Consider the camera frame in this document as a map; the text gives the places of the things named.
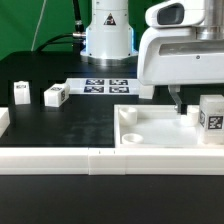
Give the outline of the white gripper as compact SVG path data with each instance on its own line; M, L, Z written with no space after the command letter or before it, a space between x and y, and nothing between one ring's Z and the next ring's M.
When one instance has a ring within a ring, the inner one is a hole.
M224 82L224 0L166 0L145 14L137 77L144 85L169 85L178 114L185 84Z

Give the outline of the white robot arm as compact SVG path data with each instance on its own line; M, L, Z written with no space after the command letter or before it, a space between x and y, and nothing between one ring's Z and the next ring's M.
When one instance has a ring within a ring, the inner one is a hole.
M166 85L177 107L182 85L224 83L224 0L165 0L147 9L138 49L128 0L92 0L81 58L103 66L137 57L139 96Z

